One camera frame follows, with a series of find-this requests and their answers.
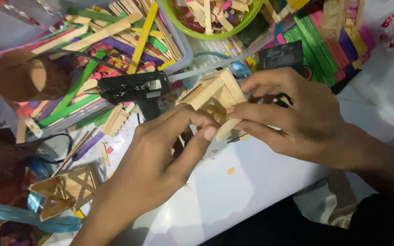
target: green bowl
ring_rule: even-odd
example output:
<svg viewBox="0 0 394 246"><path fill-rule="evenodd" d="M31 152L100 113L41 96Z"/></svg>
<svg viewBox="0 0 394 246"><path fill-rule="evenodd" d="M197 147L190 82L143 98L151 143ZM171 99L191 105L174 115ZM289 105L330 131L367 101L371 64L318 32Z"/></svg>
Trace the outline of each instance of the green bowl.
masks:
<svg viewBox="0 0 394 246"><path fill-rule="evenodd" d="M252 4L249 5L249 12L246 12L243 21L236 27L234 27L230 31L226 31L219 34L204 34L196 31L189 30L186 28L180 21L177 19L176 15L179 13L178 9L175 7L174 0L160 0L161 6L165 14L167 14L167 18L171 20L171 22L177 26L177 28L183 31L185 34L188 34L191 37L195 37L203 40L217 40L217 39L225 39L234 34L237 34L239 31L243 30L249 23L255 18L261 9L262 3L264 0L254 0Z"/></svg>

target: white table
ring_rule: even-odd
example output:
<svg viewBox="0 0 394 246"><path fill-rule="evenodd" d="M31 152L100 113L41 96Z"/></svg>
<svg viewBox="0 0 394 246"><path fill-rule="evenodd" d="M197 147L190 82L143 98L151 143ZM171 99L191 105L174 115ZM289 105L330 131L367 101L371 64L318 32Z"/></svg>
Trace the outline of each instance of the white table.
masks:
<svg viewBox="0 0 394 246"><path fill-rule="evenodd" d="M342 98L341 112L346 121L357 124L383 141L394 138L394 126L388 123L392 120L384 120L385 116L380 115L381 109L367 105L368 102L359 97L352 87L347 87L339 98ZM136 116L132 115L117 137L101 140L106 147L112 146L114 151L109 154L111 167L98 164L100 173L104 175L106 171L108 175L117 167L136 126ZM97 148L92 148L73 166L91 161L99 161ZM227 170L231 167L236 171L228 175ZM213 142L194 169L188 185L160 208L138 218L112 244L198 245L329 172L320 165L276 154L253 137L232 144ZM87 212L89 205L82 209ZM64 236L67 239L62 240L61 235L55 237L60 237L60 242L52 245L67 245L72 238Z"/></svg>

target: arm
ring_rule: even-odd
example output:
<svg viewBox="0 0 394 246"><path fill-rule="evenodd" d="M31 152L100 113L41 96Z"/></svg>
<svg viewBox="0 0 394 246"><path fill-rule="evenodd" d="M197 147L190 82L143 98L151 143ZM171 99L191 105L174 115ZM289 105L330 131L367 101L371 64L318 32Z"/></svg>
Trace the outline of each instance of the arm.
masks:
<svg viewBox="0 0 394 246"><path fill-rule="evenodd" d="M235 105L227 112L244 119L237 129L259 138L276 153L353 171L377 191L394 195L394 147L345 122L326 85L306 81L285 67L254 73L241 88L255 98L286 93L293 105L287 109L274 104Z"/></svg>
<svg viewBox="0 0 394 246"><path fill-rule="evenodd" d="M187 141L182 133L190 124L201 129ZM217 127L213 118L185 104L139 125L115 174L97 189L71 245L107 245L140 215L165 203L186 184ZM179 135L186 147L177 155Z"/></svg>

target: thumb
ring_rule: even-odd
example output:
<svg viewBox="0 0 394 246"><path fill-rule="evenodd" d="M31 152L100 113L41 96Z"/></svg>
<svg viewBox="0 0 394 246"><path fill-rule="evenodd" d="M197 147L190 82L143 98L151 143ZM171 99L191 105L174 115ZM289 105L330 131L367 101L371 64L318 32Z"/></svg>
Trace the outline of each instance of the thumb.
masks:
<svg viewBox="0 0 394 246"><path fill-rule="evenodd" d="M285 139L285 137L277 130L250 120L242 120L235 126L235 129L249 133L262 142L266 143L270 148L277 145Z"/></svg>
<svg viewBox="0 0 394 246"><path fill-rule="evenodd" d="M205 155L216 132L217 129L214 126L201 128L188 142L182 154L168 167L169 175L173 179L179 179L184 185L195 166Z"/></svg>

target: black sleeve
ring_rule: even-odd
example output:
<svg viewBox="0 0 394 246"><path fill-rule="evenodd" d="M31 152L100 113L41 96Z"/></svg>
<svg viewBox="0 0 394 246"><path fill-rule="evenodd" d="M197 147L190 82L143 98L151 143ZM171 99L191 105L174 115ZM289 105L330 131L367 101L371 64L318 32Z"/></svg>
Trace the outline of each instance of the black sleeve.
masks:
<svg viewBox="0 0 394 246"><path fill-rule="evenodd" d="M363 199L352 216L349 238L356 245L394 245L394 197Z"/></svg>

